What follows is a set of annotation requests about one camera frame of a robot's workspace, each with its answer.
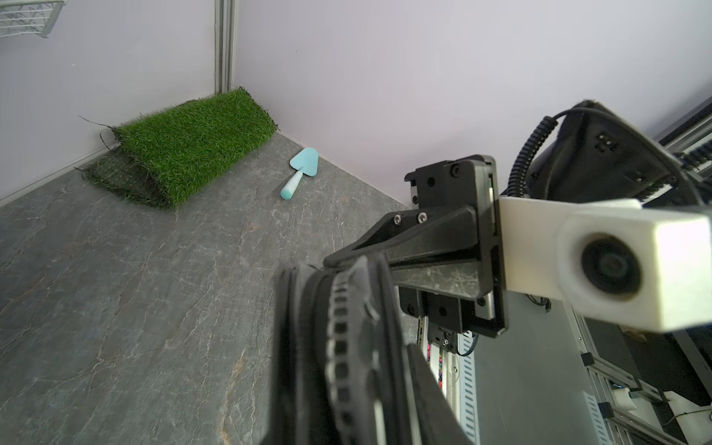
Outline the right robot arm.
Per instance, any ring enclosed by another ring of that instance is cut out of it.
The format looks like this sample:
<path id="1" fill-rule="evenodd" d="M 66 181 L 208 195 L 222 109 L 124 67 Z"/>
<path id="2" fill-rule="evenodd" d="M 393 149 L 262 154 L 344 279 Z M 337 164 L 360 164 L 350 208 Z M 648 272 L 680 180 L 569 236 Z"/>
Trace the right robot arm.
<path id="1" fill-rule="evenodd" d="M 696 167 L 586 100 L 544 117 L 497 190 L 492 157 L 406 176 L 415 207 L 386 215 L 326 258 L 380 256 L 417 298 L 402 309 L 447 330 L 497 337 L 509 292 L 650 332 L 711 321 L 711 192 Z"/>

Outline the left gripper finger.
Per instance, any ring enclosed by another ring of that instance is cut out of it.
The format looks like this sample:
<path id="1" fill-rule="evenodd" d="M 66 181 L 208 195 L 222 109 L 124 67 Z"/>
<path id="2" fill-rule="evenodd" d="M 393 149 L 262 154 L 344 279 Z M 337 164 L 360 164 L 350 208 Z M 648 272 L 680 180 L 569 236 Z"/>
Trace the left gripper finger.
<path id="1" fill-rule="evenodd" d="M 408 344 L 406 352 L 422 443 L 428 445 L 471 444 L 458 423 L 454 411 L 441 392 L 422 350 L 416 344 Z"/>

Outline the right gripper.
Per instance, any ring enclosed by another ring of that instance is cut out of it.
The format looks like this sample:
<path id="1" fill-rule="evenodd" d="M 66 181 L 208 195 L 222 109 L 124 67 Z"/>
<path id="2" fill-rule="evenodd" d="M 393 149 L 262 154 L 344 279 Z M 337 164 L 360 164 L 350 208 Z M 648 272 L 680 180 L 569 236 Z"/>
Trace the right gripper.
<path id="1" fill-rule="evenodd" d="M 430 340 L 451 352 L 454 336 L 499 337 L 507 328 L 498 227 L 496 164 L 473 155 L 409 172 L 415 209 L 386 214 L 352 244 L 324 259 L 344 268 L 383 256 L 400 307 L 425 318 Z"/>

